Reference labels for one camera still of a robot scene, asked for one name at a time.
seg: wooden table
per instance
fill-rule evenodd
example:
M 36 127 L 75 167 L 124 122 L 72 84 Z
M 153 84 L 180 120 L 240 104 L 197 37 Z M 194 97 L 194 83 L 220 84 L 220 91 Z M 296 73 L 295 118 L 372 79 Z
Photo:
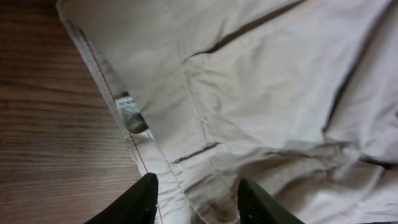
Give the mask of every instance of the wooden table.
M 138 178 L 55 0 L 1 0 L 0 222 L 83 223 Z

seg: fabric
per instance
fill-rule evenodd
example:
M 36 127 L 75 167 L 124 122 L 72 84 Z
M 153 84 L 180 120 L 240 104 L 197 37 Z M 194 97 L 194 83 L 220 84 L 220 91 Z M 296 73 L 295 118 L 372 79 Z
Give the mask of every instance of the fabric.
M 398 161 L 390 1 L 69 0 L 58 8 L 134 162 L 158 175 L 157 222 L 239 223 L 243 176 L 305 223 L 398 220 L 397 171 L 359 161 Z M 124 128 L 114 100 L 125 91 L 155 141 Z

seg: clothing tag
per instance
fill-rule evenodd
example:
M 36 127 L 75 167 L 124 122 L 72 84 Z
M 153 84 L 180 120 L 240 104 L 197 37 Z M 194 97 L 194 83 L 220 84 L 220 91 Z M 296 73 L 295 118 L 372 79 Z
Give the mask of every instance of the clothing tag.
M 136 101 L 130 96 L 124 96 L 116 100 L 119 115 L 123 118 L 124 125 L 130 133 L 147 139 L 154 139 L 152 132 L 146 124 Z

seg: red thread line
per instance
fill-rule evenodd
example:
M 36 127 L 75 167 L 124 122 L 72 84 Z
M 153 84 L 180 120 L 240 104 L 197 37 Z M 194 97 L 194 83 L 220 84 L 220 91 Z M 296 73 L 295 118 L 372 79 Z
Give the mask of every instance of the red thread line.
M 97 66 L 97 68 L 98 68 L 98 70 L 99 70 L 99 72 L 100 72 L 100 74 L 101 74 L 101 76 L 102 76 L 103 81 L 105 82 L 105 85 L 106 85 L 106 87 L 107 87 L 107 89 L 108 89 L 108 92 L 109 92 L 109 93 L 111 94 L 111 96 L 112 96 L 113 103 L 116 104 L 115 98 L 114 98 L 113 93 L 112 93 L 112 91 L 111 91 L 111 88 L 109 87 L 108 81 L 107 81 L 106 78 L 105 78 L 105 74 L 104 74 L 104 72 L 102 71 L 102 68 L 101 68 L 101 66 L 100 66 L 100 63 L 98 62 L 97 58 L 95 57 L 94 51 L 93 51 L 93 49 L 91 48 L 91 45 L 90 45 L 90 43 L 88 42 L 88 39 L 87 39 L 85 33 L 84 33 L 81 29 L 80 29 L 79 31 L 80 31 L 81 35 L 83 36 L 83 38 L 84 38 L 84 40 L 85 40 L 85 43 L 86 43 L 86 45 L 87 45 L 87 47 L 88 47 L 88 50 L 90 51 L 90 54 L 91 54 L 91 56 L 93 57 L 93 59 L 94 59 L 94 61 L 95 61 L 95 64 L 96 64 L 96 66 Z M 131 138 L 132 142 L 134 143 L 134 147 L 136 148 L 137 153 L 138 153 L 138 156 L 139 156 L 139 158 L 140 158 L 142 164 L 144 165 L 145 171 L 148 172 L 147 167 L 145 166 L 145 162 L 144 162 L 144 160 L 142 159 L 141 153 L 139 153 L 139 150 L 138 150 L 136 141 L 134 140 L 134 138 L 132 137 L 131 134 L 130 134 L 130 138 Z M 161 221 L 162 224 L 163 224 L 162 213 L 160 212 L 160 206 L 159 206 L 159 203 L 158 203 L 158 202 L 157 202 L 157 209 L 158 209 L 158 211 L 159 211 L 160 221 Z

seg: wooden surface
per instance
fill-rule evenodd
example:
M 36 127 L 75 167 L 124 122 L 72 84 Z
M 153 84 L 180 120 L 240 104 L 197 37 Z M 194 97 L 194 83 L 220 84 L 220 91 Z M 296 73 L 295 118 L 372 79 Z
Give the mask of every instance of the wooden surface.
M 83 223 L 138 178 L 55 0 L 1 0 L 0 223 Z

